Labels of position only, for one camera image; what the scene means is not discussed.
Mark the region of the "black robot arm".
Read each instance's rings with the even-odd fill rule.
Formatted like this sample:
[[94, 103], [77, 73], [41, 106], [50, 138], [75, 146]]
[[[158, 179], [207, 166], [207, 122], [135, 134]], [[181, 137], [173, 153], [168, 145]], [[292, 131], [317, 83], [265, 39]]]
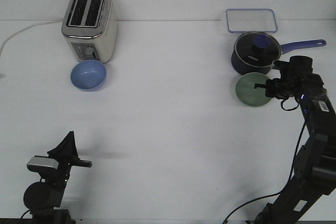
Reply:
[[299, 104], [308, 130], [308, 140], [293, 162], [294, 176], [274, 203], [268, 203], [255, 223], [296, 223], [317, 200], [335, 189], [335, 111], [312, 58], [292, 56], [275, 60], [271, 67], [280, 78], [266, 81], [265, 95]]
[[29, 223], [75, 223], [68, 209], [60, 209], [71, 168], [92, 166], [91, 161], [78, 156], [75, 134], [70, 131], [47, 156], [35, 155], [27, 169], [40, 175], [40, 181], [24, 192], [23, 202], [32, 215]]

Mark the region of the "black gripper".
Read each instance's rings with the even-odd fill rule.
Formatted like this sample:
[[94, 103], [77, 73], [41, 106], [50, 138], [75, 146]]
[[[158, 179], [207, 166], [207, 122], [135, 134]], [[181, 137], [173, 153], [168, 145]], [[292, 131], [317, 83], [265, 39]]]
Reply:
[[292, 56], [289, 61], [275, 60], [271, 68], [279, 70], [280, 78], [268, 79], [266, 84], [255, 83], [254, 88], [265, 89], [265, 95], [270, 98], [294, 97], [302, 77], [312, 73], [312, 62], [307, 56]]
[[59, 159], [58, 169], [49, 169], [39, 172], [39, 175], [49, 184], [66, 186], [73, 166], [90, 168], [92, 161], [79, 159], [74, 131], [70, 131], [65, 138], [52, 150], [47, 152], [49, 157]]

